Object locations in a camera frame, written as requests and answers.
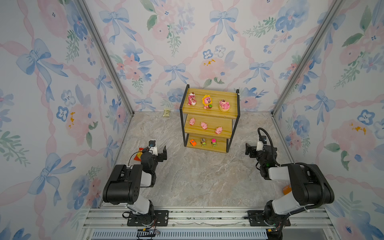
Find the pink pig toy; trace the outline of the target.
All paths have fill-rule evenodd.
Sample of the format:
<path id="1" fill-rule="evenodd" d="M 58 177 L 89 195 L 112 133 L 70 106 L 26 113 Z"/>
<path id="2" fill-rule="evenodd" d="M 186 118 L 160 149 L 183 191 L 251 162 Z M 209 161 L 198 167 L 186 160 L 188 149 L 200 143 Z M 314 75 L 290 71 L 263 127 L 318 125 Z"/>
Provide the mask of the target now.
<path id="1" fill-rule="evenodd" d="M 218 127 L 218 128 L 216 128 L 216 130 L 215 130 L 215 134 L 217 134 L 217 135 L 221 134 L 221 133 L 222 133 L 222 130 L 223 130 L 222 127 Z"/>
<path id="2" fill-rule="evenodd" d="M 201 127 L 203 130 L 207 130 L 208 129 L 208 125 L 204 122 L 201 122 Z"/>

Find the pink bear strawberry hat figure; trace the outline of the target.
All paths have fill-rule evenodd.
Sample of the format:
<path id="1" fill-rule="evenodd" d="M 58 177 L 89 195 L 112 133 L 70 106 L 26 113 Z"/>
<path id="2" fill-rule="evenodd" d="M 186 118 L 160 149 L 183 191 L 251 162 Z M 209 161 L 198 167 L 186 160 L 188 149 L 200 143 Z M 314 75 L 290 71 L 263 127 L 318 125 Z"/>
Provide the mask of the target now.
<path id="1" fill-rule="evenodd" d="M 191 92 L 188 95 L 188 106 L 195 106 L 196 104 L 197 104 L 196 95 L 194 92 Z"/>

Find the orange toy truck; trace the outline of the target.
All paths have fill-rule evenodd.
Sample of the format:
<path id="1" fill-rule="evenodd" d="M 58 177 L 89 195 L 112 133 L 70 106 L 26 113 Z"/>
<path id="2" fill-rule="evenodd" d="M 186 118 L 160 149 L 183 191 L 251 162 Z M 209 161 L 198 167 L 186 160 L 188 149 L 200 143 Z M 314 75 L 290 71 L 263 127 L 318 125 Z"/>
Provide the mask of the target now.
<path id="1" fill-rule="evenodd" d="M 193 147 L 195 147 L 195 146 L 197 145 L 196 141 L 193 140 L 193 139 L 190 140 L 190 144 L 191 144 Z"/>

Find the red and green toy truck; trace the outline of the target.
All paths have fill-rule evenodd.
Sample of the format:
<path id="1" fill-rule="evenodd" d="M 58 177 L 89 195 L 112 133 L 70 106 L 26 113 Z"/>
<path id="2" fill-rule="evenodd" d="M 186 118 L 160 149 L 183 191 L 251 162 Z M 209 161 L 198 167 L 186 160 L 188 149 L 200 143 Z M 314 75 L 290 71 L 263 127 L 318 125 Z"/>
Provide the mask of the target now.
<path id="1" fill-rule="evenodd" d="M 202 145 L 202 147 L 206 147 L 207 146 L 207 142 L 206 142 L 205 138 L 201 138 L 201 145 Z"/>

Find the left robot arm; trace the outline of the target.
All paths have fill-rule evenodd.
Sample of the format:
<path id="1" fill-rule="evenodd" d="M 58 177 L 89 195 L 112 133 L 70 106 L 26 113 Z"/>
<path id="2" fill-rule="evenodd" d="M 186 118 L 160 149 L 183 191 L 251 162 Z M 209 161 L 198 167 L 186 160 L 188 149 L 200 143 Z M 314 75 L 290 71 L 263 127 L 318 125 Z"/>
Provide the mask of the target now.
<path id="1" fill-rule="evenodd" d="M 157 147 L 150 146 L 143 149 L 140 164 L 116 165 L 112 170 L 103 190 L 103 201 L 112 205 L 125 204 L 128 210 L 122 213 L 122 217 L 128 226 L 147 227 L 157 222 L 152 201 L 143 197 L 140 190 L 154 187 L 158 163 L 167 158 L 166 147 L 158 153 Z"/>

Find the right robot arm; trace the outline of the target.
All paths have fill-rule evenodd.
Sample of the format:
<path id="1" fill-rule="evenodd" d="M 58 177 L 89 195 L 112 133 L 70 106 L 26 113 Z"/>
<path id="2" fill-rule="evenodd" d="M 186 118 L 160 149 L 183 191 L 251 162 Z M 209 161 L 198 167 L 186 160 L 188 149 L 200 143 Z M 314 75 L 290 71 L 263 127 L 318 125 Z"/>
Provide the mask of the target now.
<path id="1" fill-rule="evenodd" d="M 268 201 L 263 211 L 247 211 L 245 219 L 252 227 L 289 225 L 290 216 L 334 202 L 334 191 L 316 164 L 278 166 L 276 148 L 262 142 L 256 146 L 246 143 L 245 154 L 257 160 L 256 167 L 264 180 L 288 181 L 291 187 L 283 197 Z"/>

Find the green truck pink mixer toy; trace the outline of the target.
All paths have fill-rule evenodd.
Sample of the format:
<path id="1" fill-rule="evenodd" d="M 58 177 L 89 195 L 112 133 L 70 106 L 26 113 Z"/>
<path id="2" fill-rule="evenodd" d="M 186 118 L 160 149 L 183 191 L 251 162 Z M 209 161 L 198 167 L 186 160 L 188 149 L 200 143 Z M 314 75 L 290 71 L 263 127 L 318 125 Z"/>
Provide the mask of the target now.
<path id="1" fill-rule="evenodd" d="M 216 139 L 212 139 L 211 140 L 211 143 L 212 143 L 212 146 L 215 148 L 215 147 L 217 147 L 217 141 L 216 141 Z"/>

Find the pink bear yellow flower figure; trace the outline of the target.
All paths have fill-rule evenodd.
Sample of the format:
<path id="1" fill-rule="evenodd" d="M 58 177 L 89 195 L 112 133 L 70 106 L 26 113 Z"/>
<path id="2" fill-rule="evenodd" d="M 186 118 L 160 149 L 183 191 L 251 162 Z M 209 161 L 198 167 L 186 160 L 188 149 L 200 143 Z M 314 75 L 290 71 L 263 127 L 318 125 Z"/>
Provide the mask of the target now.
<path id="1" fill-rule="evenodd" d="M 203 108 L 205 110 L 211 109 L 213 107 L 213 101 L 210 95 L 205 95 L 203 97 L 203 105 L 204 105 Z"/>

